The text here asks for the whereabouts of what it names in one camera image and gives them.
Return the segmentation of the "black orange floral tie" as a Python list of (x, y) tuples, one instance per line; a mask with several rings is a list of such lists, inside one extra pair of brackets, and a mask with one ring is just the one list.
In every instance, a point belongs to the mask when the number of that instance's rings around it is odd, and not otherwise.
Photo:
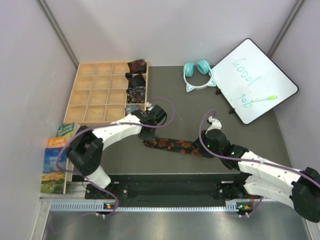
[(196, 141), (177, 140), (156, 137), (154, 140), (144, 140), (143, 144), (149, 148), (199, 156), (203, 158), (213, 158), (201, 145), (199, 139)]

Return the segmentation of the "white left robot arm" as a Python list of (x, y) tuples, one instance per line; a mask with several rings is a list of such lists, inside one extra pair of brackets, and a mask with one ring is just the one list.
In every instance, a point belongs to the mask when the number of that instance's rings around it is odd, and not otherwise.
[(78, 136), (66, 148), (66, 156), (74, 167), (90, 182), (96, 185), (96, 192), (102, 198), (109, 198), (114, 191), (111, 178), (101, 166), (103, 151), (110, 145), (129, 136), (137, 135), (143, 140), (155, 138), (155, 126), (167, 117), (159, 105), (146, 111), (134, 110), (124, 118), (105, 127), (90, 129), (81, 127)]

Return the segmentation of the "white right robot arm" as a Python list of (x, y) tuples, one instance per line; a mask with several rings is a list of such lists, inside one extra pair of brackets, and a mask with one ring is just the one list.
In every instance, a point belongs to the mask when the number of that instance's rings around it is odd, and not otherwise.
[(227, 169), (235, 169), (243, 180), (233, 185), (239, 198), (256, 195), (293, 208), (301, 217), (320, 221), (320, 174), (307, 167), (299, 170), (262, 158), (245, 147), (232, 144), (219, 129), (200, 130), (198, 146), (218, 158)]

